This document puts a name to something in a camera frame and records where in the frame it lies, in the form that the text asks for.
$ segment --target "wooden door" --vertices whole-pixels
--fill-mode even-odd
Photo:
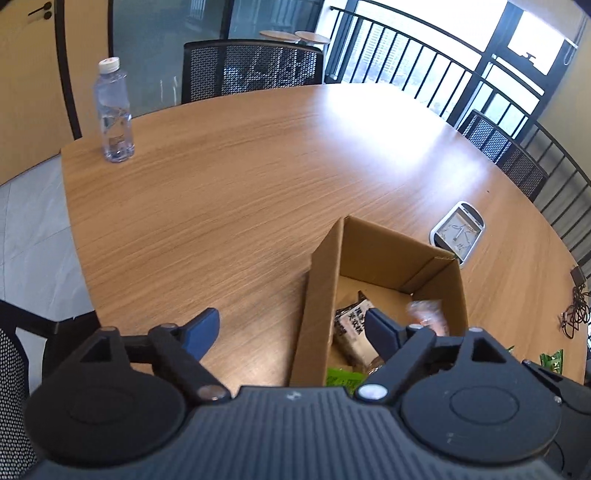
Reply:
[[[46,0],[11,0],[0,10],[0,183],[73,140],[57,61],[54,1],[30,15]]]

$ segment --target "plastic bottle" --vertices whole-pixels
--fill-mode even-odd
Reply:
[[[124,161],[135,151],[125,84],[126,75],[119,68],[119,57],[99,62],[95,101],[100,120],[103,153],[111,162]]]

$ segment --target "office chair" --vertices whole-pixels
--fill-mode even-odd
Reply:
[[[185,43],[182,103],[322,83],[319,48],[270,40]]]
[[[25,432],[25,400],[100,327],[95,312],[54,322],[0,300],[0,478],[20,478],[36,461]]]
[[[498,125],[477,110],[471,111],[459,131],[492,160],[532,202],[548,174]]]

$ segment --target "mesh chair back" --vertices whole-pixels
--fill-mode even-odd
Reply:
[[[499,126],[477,110],[460,127],[464,135],[490,158],[532,202],[548,180],[548,174]]]
[[[183,103],[278,87],[322,83],[315,47],[268,40],[185,43]]]
[[[35,452],[25,432],[28,362],[16,337],[0,328],[0,478],[20,478],[32,467]]]

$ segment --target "green package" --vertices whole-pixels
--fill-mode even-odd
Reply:
[[[363,383],[367,375],[358,372],[347,372],[338,368],[329,368],[326,372],[327,387],[345,387],[349,395]]]
[[[564,353],[562,349],[558,350],[554,355],[548,355],[546,353],[540,354],[540,365],[547,368],[555,374],[562,375],[562,361]]]

